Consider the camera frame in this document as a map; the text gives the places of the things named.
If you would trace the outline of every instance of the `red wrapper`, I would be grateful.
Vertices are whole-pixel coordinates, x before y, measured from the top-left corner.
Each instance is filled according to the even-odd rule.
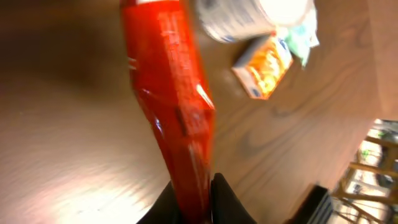
[[[179,1],[121,4],[132,88],[169,170],[183,217],[210,214],[214,106]]]

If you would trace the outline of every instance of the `container lid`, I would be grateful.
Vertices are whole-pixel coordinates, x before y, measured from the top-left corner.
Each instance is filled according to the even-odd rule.
[[[267,17],[276,26],[300,25],[307,12],[314,7],[313,0],[259,0]]]

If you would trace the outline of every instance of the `white cylindrical container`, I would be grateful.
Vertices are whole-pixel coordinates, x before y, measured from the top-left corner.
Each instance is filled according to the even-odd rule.
[[[203,28],[224,43],[300,25],[312,7],[313,0],[197,0]]]

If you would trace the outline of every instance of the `light blue plastic wrapper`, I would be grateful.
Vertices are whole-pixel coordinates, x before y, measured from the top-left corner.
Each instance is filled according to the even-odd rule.
[[[308,62],[310,49],[319,45],[317,24],[317,10],[314,7],[307,13],[300,26],[288,28],[282,37],[289,50],[300,58],[303,67]]]

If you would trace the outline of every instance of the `brown table surface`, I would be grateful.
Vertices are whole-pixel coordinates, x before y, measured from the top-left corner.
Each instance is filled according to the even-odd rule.
[[[134,223],[169,181],[129,88],[117,4],[1,9],[0,223]],[[332,189],[379,109],[367,2],[316,5],[321,46],[268,101],[231,73],[248,42],[194,26],[217,109],[213,171],[259,223],[291,217],[313,184]]]

